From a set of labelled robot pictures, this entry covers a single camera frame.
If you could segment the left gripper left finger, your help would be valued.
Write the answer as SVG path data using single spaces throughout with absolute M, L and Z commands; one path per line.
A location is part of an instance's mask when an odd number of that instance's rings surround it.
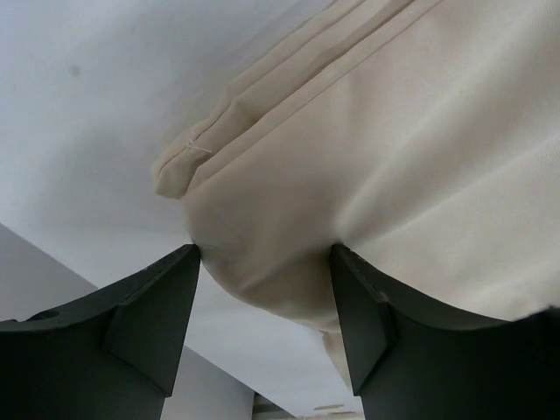
M 1 324 L 4 419 L 159 419 L 200 273 L 185 245 L 85 297 Z

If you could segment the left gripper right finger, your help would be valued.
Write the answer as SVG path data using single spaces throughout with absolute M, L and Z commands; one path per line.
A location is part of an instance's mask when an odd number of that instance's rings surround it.
M 366 418 L 558 418 L 556 307 L 498 320 L 429 297 L 345 246 L 332 247 L 329 263 Z

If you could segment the beige trousers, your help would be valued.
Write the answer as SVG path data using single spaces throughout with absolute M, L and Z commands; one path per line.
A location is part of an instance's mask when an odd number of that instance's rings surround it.
M 338 1 L 233 80 L 152 168 L 212 278 L 320 331 L 328 254 L 513 320 L 559 303 L 559 4 Z

